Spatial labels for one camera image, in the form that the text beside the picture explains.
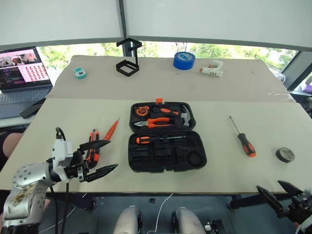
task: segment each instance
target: white roller shade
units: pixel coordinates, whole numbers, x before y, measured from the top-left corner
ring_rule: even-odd
[[[116,0],[5,0],[0,45],[120,38]]]
[[[125,0],[128,36],[312,48],[312,0]]]

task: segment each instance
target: laptop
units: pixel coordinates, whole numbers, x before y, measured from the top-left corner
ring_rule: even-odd
[[[19,117],[52,87],[35,47],[0,51],[0,119]]]

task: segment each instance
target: hammer head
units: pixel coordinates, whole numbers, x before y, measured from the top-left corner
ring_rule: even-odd
[[[190,115],[189,110],[185,106],[183,106],[183,108],[185,109],[185,113],[181,114],[181,117],[184,118],[183,126],[189,126],[191,115]]]

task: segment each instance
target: robotic arm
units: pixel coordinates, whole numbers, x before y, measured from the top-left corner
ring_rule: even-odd
[[[13,189],[5,201],[1,234],[37,234],[43,213],[46,191],[60,181],[78,177],[80,182],[91,182],[101,178],[118,164],[109,165],[89,174],[88,163],[83,159],[84,151],[100,148],[110,141],[95,140],[72,151],[63,131],[56,128],[56,141],[52,158],[46,162],[29,164],[17,170],[13,176]]]
[[[268,190],[260,186],[257,186],[257,189],[269,206],[275,210],[278,218],[287,217],[291,222],[298,223],[297,234],[312,234],[312,190],[302,191],[282,180],[278,183],[292,196],[292,201],[286,209]]]

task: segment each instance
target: black tool case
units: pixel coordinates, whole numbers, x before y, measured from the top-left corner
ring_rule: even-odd
[[[148,107],[147,116],[138,116],[138,107]],[[189,126],[184,126],[181,117],[169,117],[171,126],[148,128],[138,127],[135,123],[146,121],[149,118],[168,117],[169,114],[159,112],[160,108],[184,112],[187,108],[190,113]],[[135,172],[161,173],[167,171],[187,171],[200,169],[207,163],[205,149],[198,133],[192,131],[195,127],[191,107],[185,102],[145,102],[136,103],[131,107],[130,128],[134,132],[129,138],[128,160],[131,169]],[[137,138],[149,137],[186,137],[178,139],[162,139],[149,144],[137,144]]]

